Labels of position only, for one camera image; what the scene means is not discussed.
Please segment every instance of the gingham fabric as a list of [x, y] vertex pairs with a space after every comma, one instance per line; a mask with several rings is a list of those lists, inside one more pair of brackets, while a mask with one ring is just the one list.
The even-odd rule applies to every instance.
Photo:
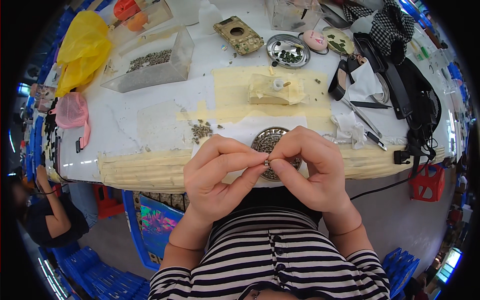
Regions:
[[[377, 42], [383, 55], [391, 54], [391, 45], [398, 40], [403, 43], [403, 58], [407, 52], [407, 43], [412, 40], [415, 20], [412, 16], [402, 12], [395, 0], [384, 0], [384, 8], [373, 18], [370, 35]], [[347, 21], [353, 23], [360, 17], [373, 13], [373, 10], [363, 6], [343, 5]]]

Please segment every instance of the black and white striped shirt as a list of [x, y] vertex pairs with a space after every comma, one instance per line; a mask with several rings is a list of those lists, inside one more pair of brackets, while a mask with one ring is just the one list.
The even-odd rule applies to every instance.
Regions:
[[210, 246], [193, 270], [169, 267], [150, 281], [154, 299], [248, 299], [252, 290], [285, 291], [299, 299], [390, 299], [375, 252], [344, 258], [306, 215], [254, 210], [214, 228]]

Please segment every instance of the plastic bottle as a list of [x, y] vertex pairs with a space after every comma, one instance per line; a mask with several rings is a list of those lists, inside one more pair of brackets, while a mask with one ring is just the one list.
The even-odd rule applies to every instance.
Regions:
[[198, 20], [200, 27], [205, 34], [211, 35], [215, 33], [213, 25], [223, 21], [220, 10], [214, 5], [210, 4], [208, 0], [200, 1], [200, 10], [198, 11]]
[[366, 17], [360, 17], [355, 20], [350, 27], [350, 31], [353, 33], [370, 33], [373, 26], [373, 17], [377, 14], [377, 12], [378, 11], [374, 11], [372, 14]]

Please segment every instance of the clear plastic box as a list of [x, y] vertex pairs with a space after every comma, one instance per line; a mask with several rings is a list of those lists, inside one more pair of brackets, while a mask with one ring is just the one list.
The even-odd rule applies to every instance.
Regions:
[[[132, 6], [118, 16], [124, 21], [115, 27], [115, 29], [113, 29], [107, 36], [107, 38], [113, 44], [116, 46], [122, 46], [125, 42], [128, 42], [143, 32], [173, 18], [172, 12], [165, 3], [165, 0], [160, 0], [159, 2], [151, 5], [146, 3], [145, 6], [142, 7], [142, 10], [137, 12], [139, 6]], [[138, 20], [142, 19], [142, 17], [147, 17], [148, 21], [140, 26], [137, 24], [132, 24], [138, 22]]]
[[318, 0], [265, 0], [272, 30], [304, 32], [323, 16]]
[[[112, 52], [103, 71], [101, 86], [125, 93], [148, 86], [185, 81], [192, 62], [193, 46], [184, 25], [172, 25], [149, 32]], [[167, 49], [172, 49], [168, 62], [127, 73], [132, 60]]]

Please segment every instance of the plastic bag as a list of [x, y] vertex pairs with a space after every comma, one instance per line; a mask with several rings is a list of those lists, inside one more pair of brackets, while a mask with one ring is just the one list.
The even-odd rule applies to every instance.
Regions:
[[95, 12], [79, 12], [75, 16], [57, 56], [61, 76], [55, 97], [64, 96], [93, 79], [112, 47], [107, 33], [107, 24]]

